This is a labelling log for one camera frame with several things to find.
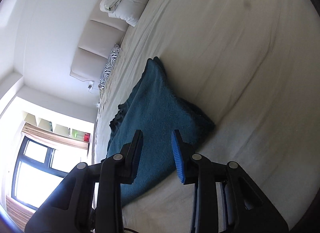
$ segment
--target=headboard panel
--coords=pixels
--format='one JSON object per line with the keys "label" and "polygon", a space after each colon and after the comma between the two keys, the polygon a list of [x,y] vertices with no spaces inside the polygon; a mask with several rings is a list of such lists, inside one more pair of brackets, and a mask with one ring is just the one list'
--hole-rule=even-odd
{"label": "headboard panel", "polygon": [[128,24],[110,18],[100,11],[100,2],[95,4],[78,43],[71,65],[70,76],[81,81],[100,82],[103,67],[108,61],[113,46],[121,44]]}

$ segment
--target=blue towel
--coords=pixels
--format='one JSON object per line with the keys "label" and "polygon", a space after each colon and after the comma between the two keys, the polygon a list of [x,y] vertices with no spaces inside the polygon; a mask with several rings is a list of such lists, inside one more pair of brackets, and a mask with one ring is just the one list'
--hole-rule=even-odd
{"label": "blue towel", "polygon": [[175,96],[160,60],[148,59],[144,73],[127,101],[110,122],[107,157],[131,142],[136,129],[143,132],[143,149],[137,177],[121,185],[122,205],[160,183],[175,169],[171,133],[179,129],[183,141],[196,148],[213,130],[214,123],[195,105]]}

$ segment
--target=screw head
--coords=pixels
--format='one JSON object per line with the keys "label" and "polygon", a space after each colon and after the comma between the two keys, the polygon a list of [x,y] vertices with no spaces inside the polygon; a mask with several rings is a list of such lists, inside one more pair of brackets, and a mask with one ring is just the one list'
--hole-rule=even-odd
{"label": "screw head", "polygon": [[229,162],[229,167],[232,169],[237,169],[238,168],[238,164],[236,162]]}
{"label": "screw head", "polygon": [[194,155],[192,155],[192,159],[194,159],[194,160],[200,160],[202,157],[201,157],[201,155],[200,154],[194,154]]}
{"label": "screw head", "polygon": [[78,163],[77,164],[77,168],[79,169],[79,170],[82,170],[82,169],[84,169],[86,167],[86,163]]}
{"label": "screw head", "polygon": [[123,156],[122,156],[121,154],[116,154],[116,155],[113,156],[113,159],[116,160],[116,161],[118,161],[118,160],[121,160],[122,157],[123,157]]}

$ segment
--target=white bed sheet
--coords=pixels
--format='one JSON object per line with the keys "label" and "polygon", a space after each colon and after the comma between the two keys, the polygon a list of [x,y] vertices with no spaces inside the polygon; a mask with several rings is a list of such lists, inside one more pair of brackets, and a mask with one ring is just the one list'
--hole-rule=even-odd
{"label": "white bed sheet", "polygon": [[[96,161],[118,104],[158,56],[177,95],[217,124],[200,153],[240,163],[292,228],[320,186],[319,44],[310,0],[150,0],[101,96]],[[124,224],[188,232],[192,194],[174,172],[123,209]]]}

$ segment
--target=beige curtain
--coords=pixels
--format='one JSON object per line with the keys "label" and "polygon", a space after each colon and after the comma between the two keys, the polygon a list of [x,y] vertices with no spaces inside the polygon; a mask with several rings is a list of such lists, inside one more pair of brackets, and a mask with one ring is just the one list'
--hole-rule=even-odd
{"label": "beige curtain", "polygon": [[32,217],[33,212],[24,208],[20,203],[14,199],[6,196],[7,214],[11,217],[19,229],[24,232],[24,228]]}
{"label": "beige curtain", "polygon": [[46,130],[43,130],[39,127],[30,125],[26,123],[22,129],[22,133],[24,133],[30,139],[33,139],[41,144],[46,146],[55,148],[55,143],[76,147],[84,150],[88,150],[88,143],[84,141],[78,141],[72,138],[67,138],[64,136],[60,136]]}

